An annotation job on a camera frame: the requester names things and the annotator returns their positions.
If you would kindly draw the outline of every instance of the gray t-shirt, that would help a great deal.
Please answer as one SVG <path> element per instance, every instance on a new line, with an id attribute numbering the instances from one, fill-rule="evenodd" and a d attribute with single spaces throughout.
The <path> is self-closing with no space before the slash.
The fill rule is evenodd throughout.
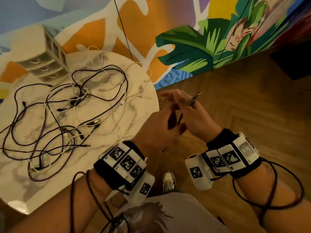
<path id="1" fill-rule="evenodd" d="M 186 193 L 174 192 L 146 198 L 140 207 L 126 204 L 116 216 L 122 212 L 130 232 L 135 233 L 230 233 L 226 226 Z M 126 222 L 123 221 L 114 232 L 127 233 Z"/>

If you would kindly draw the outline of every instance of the mural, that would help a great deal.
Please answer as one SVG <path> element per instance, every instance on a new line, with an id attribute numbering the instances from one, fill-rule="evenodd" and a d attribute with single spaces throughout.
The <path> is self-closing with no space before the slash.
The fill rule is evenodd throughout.
<path id="1" fill-rule="evenodd" d="M 36 22 L 67 53 L 96 46 L 149 66 L 158 89 L 308 33 L 310 8 L 310 0 L 4 0 L 0 103 L 26 74 L 10 61 L 12 35 Z"/>

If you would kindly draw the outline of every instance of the round table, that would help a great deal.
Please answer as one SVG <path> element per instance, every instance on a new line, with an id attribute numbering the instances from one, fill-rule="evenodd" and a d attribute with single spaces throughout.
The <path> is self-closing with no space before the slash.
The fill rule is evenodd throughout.
<path id="1" fill-rule="evenodd" d="M 124 103 L 121 103 L 122 101 L 119 102 L 112 110 L 99 117 L 103 122 L 85 142 L 85 144 L 90 145 L 90 147 L 76 148 L 65 167 L 49 180 L 42 182 L 30 180 L 27 173 L 28 160 L 16 161 L 7 158 L 4 154 L 0 155 L 0 198 L 11 207 L 25 214 L 33 212 L 68 186 L 76 172 L 85 172 L 91 169 L 94 162 L 110 146 L 118 141 L 134 137 L 150 114 L 159 110 L 156 90 L 152 82 L 142 68 L 134 64 L 130 59 L 113 52 L 86 50 L 68 54 L 67 62 L 71 72 L 81 68 L 98 69 L 100 65 L 103 67 L 107 65 L 116 65 L 120 67 L 126 72 L 129 82 L 126 100 Z M 86 88 L 96 96 L 111 99 L 117 94 L 119 86 L 115 87 L 115 85 L 120 85 L 123 75 L 117 71 L 109 71 L 107 73 L 109 76 L 105 72 L 101 72 L 100 75 L 92 78 L 87 82 Z M 83 80 L 83 78 L 92 74 L 94 74 L 94 72 L 78 72 L 75 74 L 75 79 Z M 71 77 L 67 77 L 61 84 L 71 82 Z M 16 104 L 13 98 L 15 91 L 21 86 L 33 83 L 42 82 L 32 74 L 28 74 L 26 77 L 16 82 L 14 89 L 0 106 L 0 121 L 2 121 L 0 130 L 11 124 L 15 115 Z M 44 98 L 50 90 L 51 88 L 41 85 L 21 89 L 17 94 L 19 108 L 23 108 L 22 101 L 25 101 L 26 105 L 44 101 Z M 118 101 L 124 92 L 125 84 L 122 85 L 120 93 L 113 101 L 102 101 L 98 98 L 88 96 L 76 107 L 76 111 L 74 111 L 74 109 L 63 112 L 57 111 L 58 108 L 66 108 L 69 104 L 68 101 L 62 102 L 63 104 L 53 103 L 51 109 L 56 114 L 60 125 L 77 126 L 81 121 L 91 119 L 109 109 Z M 72 90 L 64 90 L 64 92 L 55 96 L 55 98 L 57 97 L 58 99 L 72 98 Z M 43 115 L 43 104 L 35 105 L 27 110 L 23 120 L 19 122 L 14 129 L 14 135 L 18 142 L 27 144 L 36 139 L 42 125 Z M 46 119 L 45 131 L 57 127 L 50 113 Z M 87 126 L 81 127 L 81 132 L 84 134 L 88 134 L 90 131 L 91 128 Z M 0 134 L 1 144 L 5 133 L 6 132 Z M 40 141 L 37 149 L 42 148 L 57 134 L 59 134 L 59 131 L 44 137 L 42 141 Z M 60 145 L 61 138 L 59 137 L 49 148 Z M 16 145 L 11 136 L 9 136 L 5 147 L 7 149 L 23 151 L 33 150 L 33 146 L 21 147 Z M 69 153 L 70 152 L 62 154 L 60 159 L 53 164 L 48 171 L 42 173 L 35 172 L 33 175 L 36 178 L 43 179 L 55 173 L 64 164 Z M 16 158 L 26 158 L 30 156 L 30 153 L 8 152 L 8 154 Z M 49 157 L 46 156 L 43 160 L 45 165 L 48 165 Z M 36 162 L 38 161 L 33 159 L 33 165 L 36 165 Z"/>

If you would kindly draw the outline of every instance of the sneaker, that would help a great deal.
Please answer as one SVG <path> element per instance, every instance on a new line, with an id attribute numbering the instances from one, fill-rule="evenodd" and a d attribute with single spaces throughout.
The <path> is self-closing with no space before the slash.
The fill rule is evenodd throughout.
<path id="1" fill-rule="evenodd" d="M 166 171 L 163 174 L 163 194 L 175 189 L 175 177 L 171 171 Z"/>

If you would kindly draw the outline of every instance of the hand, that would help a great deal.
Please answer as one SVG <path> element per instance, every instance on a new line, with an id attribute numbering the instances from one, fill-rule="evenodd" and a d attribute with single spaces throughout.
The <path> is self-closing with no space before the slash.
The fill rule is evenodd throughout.
<path id="1" fill-rule="evenodd" d="M 198 101 L 195 102 L 193 107 L 187 105 L 187 101 L 189 101 L 192 96 L 184 91 L 178 89 L 164 91 L 160 93 L 160 96 L 165 101 L 177 104 L 183 113 L 183 120 L 188 130 L 192 135 L 200 138 L 205 143 L 212 141 L 222 131 L 220 126 L 211 119 Z"/>
<path id="2" fill-rule="evenodd" d="M 169 128 L 169 121 L 176 120 L 173 107 L 152 113 L 143 124 L 132 142 L 140 149 L 144 156 L 151 152 L 164 150 L 172 141 L 187 129 L 184 123 Z"/>

